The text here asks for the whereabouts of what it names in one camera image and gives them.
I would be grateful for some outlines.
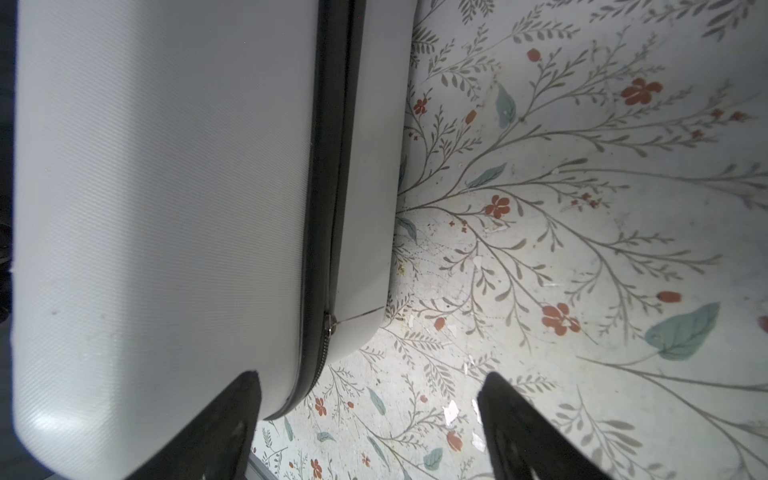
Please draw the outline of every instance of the zipper pull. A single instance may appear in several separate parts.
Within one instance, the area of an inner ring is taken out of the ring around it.
[[[336,319],[335,315],[326,313],[325,319],[323,319],[323,328],[328,332],[328,335],[336,333],[336,325],[338,324],[339,321]]]

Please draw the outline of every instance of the red flower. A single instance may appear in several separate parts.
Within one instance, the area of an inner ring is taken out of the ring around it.
[[[313,477],[315,477],[315,478],[322,478],[323,477],[323,467],[320,466],[320,463],[317,461],[317,458],[315,458],[314,460],[310,460],[310,465],[312,466]]]
[[[464,444],[462,443],[462,440],[456,436],[455,430],[451,430],[450,432],[448,432],[447,439],[448,439],[448,445],[451,447],[451,449],[454,452],[460,452],[462,450],[462,446]]]
[[[625,88],[624,91],[621,92],[621,97],[627,99],[624,101],[627,105],[634,105],[637,102],[640,102],[643,105],[648,105],[652,97],[650,93],[652,91],[658,93],[661,89],[662,86],[657,81],[645,84],[645,80],[642,78],[635,78],[632,81],[632,86]]]
[[[528,55],[528,60],[530,61],[541,60],[541,52],[539,50],[536,50],[535,48],[528,50],[527,55]]]
[[[683,298],[678,292],[659,292],[656,298],[664,303],[677,303]]]
[[[491,215],[498,220],[504,214],[509,213],[509,199],[507,197],[499,200],[498,195],[494,195],[491,199],[491,204],[485,208],[485,214]]]
[[[565,335],[568,329],[571,329],[576,333],[581,331],[581,324],[578,320],[572,316],[566,316],[570,310],[565,303],[558,303],[558,308],[554,308],[552,305],[547,305],[541,310],[546,315],[541,319],[541,323],[545,326],[554,328],[554,332],[558,336]]]
[[[424,97],[424,99],[419,99],[416,101],[416,105],[413,106],[413,111],[417,115],[425,114],[427,113],[427,99]]]
[[[323,399],[315,398],[315,410],[317,410],[317,413],[319,413],[320,416],[328,415],[328,412],[326,412],[326,407],[323,406]]]

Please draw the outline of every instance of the botanical print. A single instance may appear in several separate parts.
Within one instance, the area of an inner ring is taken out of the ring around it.
[[[614,478],[768,478],[763,10],[420,2],[384,323],[265,465],[492,478],[498,370]]]

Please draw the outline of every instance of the zipper track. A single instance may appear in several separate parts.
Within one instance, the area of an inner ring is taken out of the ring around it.
[[[320,355],[317,360],[317,369],[315,370],[315,378],[312,379],[312,386],[310,391],[315,388],[317,381],[320,379],[320,375],[323,373],[323,369],[326,367],[326,358],[328,357],[328,346],[331,342],[331,335],[336,331],[336,317],[332,313],[326,313],[323,318],[323,343],[320,345]]]

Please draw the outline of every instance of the blue-green leaf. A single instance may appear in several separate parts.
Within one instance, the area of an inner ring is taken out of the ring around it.
[[[424,468],[435,471],[440,468],[442,460],[442,449],[434,449],[429,454],[424,455]]]
[[[515,101],[502,87],[502,84],[498,84],[498,97],[496,97],[496,113],[498,113],[498,126],[501,128],[508,127],[517,115],[517,108],[515,107]]]
[[[470,182],[465,182],[464,185],[466,185],[467,188],[482,187],[488,182],[496,180],[498,176],[502,174],[502,172],[504,171],[504,167],[506,166],[507,164],[501,164],[498,167],[489,168],[474,180]]]
[[[288,434],[288,441],[292,442],[293,441],[293,429],[290,428],[290,424],[288,423],[288,417],[283,417],[283,420],[285,421],[285,424],[286,424],[286,433]]]
[[[405,228],[406,232],[408,232],[408,236],[411,237],[414,242],[416,241],[416,225],[414,225],[411,220],[397,217],[397,224]]]
[[[397,189],[400,190],[400,185],[402,185],[402,179],[406,175],[406,162],[408,159],[406,158],[401,164],[400,164],[400,172],[397,175]]]
[[[645,341],[659,349],[665,360],[687,360],[715,327],[720,303],[708,303],[695,312],[672,316],[645,333]]]
[[[384,415],[386,413],[386,408],[384,407],[384,402],[382,402],[382,400],[379,398],[379,396],[376,395],[376,392],[371,390],[370,387],[368,387],[368,391],[371,394],[371,402],[373,402],[373,405],[376,406],[376,410],[379,410],[379,413]]]
[[[333,438],[328,432],[320,432],[317,434],[318,442],[325,442],[326,440],[333,440],[334,442],[336,441],[336,439]]]
[[[382,449],[379,448],[379,445],[370,437],[368,437],[368,441],[371,442],[371,445],[373,445],[373,449],[376,450],[376,453],[379,454],[379,457],[381,457],[384,463],[386,463],[386,467],[389,468],[389,462],[386,461],[384,452],[382,452]]]

